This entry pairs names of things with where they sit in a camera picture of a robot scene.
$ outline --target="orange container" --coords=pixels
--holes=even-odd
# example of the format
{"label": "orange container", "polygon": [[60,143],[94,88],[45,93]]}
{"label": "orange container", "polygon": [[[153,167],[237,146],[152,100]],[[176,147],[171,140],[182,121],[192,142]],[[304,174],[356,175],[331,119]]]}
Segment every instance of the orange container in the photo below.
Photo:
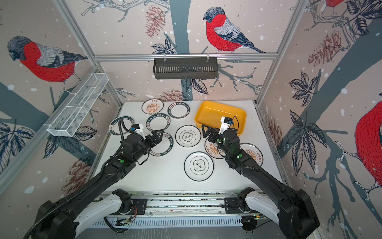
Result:
{"label": "orange container", "polygon": [[[220,104],[212,101],[203,101],[195,115],[196,126],[202,128],[202,125],[208,125],[214,128],[220,128],[220,119],[224,117],[233,118],[236,116],[239,121],[238,136],[244,132],[245,122],[247,121],[247,113],[239,108]],[[233,120],[235,128],[237,128],[236,119]]]}

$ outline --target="white wire basket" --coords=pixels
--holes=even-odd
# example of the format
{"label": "white wire basket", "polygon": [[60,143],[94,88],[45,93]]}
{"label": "white wire basket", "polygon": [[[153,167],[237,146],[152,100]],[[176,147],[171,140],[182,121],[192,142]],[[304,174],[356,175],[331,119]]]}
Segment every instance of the white wire basket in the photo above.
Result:
{"label": "white wire basket", "polygon": [[105,73],[89,74],[79,91],[71,93],[74,97],[49,126],[48,132],[53,136],[73,137],[108,81]]}

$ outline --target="yellow plastic bin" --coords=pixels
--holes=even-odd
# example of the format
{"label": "yellow plastic bin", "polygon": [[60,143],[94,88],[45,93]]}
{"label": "yellow plastic bin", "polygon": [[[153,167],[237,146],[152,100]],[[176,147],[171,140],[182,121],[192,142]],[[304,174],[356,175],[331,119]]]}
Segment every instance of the yellow plastic bin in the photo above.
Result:
{"label": "yellow plastic bin", "polygon": [[[208,125],[214,128],[220,128],[220,119],[224,117],[233,118],[236,116],[239,121],[238,136],[240,136],[245,129],[245,122],[247,121],[247,113],[239,108],[220,104],[212,101],[203,101],[195,115],[196,126],[202,128],[202,125]],[[235,128],[237,128],[236,119],[233,120]]]}

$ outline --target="gray floor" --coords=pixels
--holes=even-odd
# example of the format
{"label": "gray floor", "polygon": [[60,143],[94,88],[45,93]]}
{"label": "gray floor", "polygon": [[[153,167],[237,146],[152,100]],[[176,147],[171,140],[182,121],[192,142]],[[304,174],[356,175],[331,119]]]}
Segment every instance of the gray floor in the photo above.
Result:
{"label": "gray floor", "polygon": [[201,227],[201,228],[161,228],[161,229],[130,229],[124,235],[116,235],[109,228],[86,229],[76,239],[255,239],[286,237],[274,222],[256,228],[253,233],[245,233],[241,227]]}

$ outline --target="bird's red breast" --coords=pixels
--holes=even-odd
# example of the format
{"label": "bird's red breast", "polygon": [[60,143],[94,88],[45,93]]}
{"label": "bird's red breast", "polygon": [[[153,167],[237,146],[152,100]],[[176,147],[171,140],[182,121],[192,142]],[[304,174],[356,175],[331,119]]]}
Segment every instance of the bird's red breast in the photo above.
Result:
{"label": "bird's red breast", "polygon": [[326,0],[326,5],[328,7],[335,7],[335,6],[337,6],[338,4],[340,4],[343,1],[344,0]]}
{"label": "bird's red breast", "polygon": [[212,20],[211,23],[206,22],[207,39],[218,50],[234,51],[237,48],[241,47],[242,45],[224,40],[215,32],[216,27],[224,25],[225,19],[226,19],[226,15],[219,14]]}
{"label": "bird's red breast", "polygon": [[359,120],[355,133],[357,155],[380,185],[382,185],[381,124],[382,101]]}
{"label": "bird's red breast", "polygon": [[30,42],[24,46],[26,60],[21,60],[31,72],[38,78],[45,81],[64,82],[74,73],[75,62],[57,68],[42,67],[37,64],[41,57],[41,52],[36,43]]}

